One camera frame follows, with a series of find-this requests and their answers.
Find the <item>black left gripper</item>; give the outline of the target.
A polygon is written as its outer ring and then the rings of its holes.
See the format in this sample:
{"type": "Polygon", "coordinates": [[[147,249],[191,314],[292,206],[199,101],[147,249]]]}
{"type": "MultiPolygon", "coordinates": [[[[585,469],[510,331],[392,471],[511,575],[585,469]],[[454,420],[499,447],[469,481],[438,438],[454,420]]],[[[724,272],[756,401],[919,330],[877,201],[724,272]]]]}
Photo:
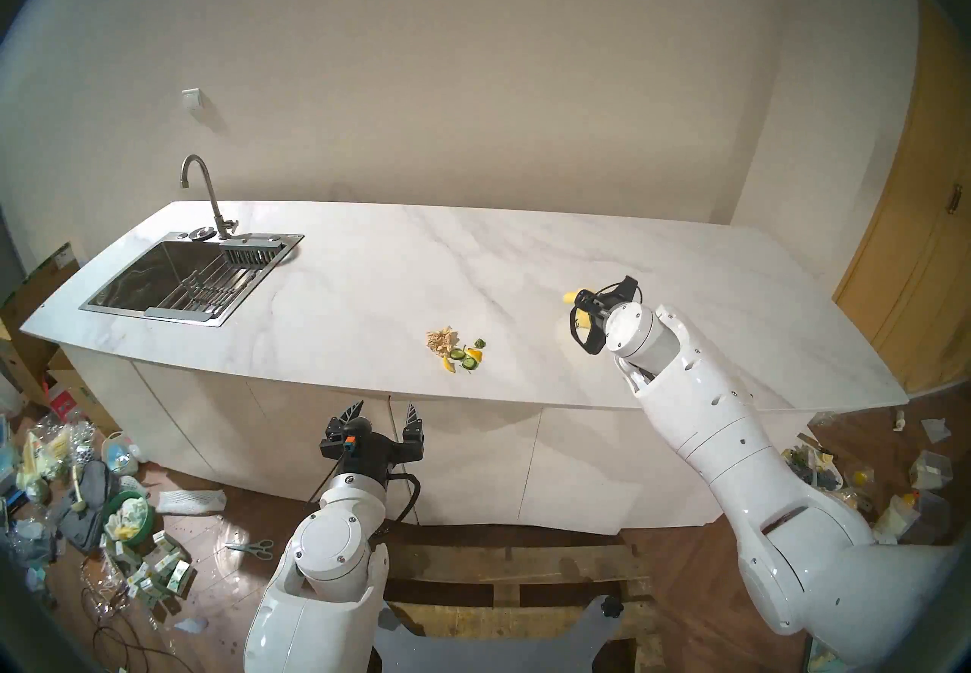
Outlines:
{"type": "Polygon", "coordinates": [[[352,403],[340,415],[340,423],[345,425],[338,475],[365,477],[386,486],[395,467],[423,459],[423,420],[409,403],[403,440],[395,442],[375,432],[370,422],[353,422],[360,417],[363,403],[352,403]]]}

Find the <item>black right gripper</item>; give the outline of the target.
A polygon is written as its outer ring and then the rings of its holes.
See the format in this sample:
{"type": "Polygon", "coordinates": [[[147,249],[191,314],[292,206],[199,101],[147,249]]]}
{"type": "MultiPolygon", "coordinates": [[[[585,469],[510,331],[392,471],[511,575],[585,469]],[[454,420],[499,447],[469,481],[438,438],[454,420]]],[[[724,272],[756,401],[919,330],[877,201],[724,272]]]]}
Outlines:
{"type": "Polygon", "coordinates": [[[627,297],[623,295],[586,296],[586,314],[589,316],[586,347],[604,347],[606,345],[606,323],[610,317],[610,314],[612,314],[614,309],[624,306],[626,303],[627,297]]]}

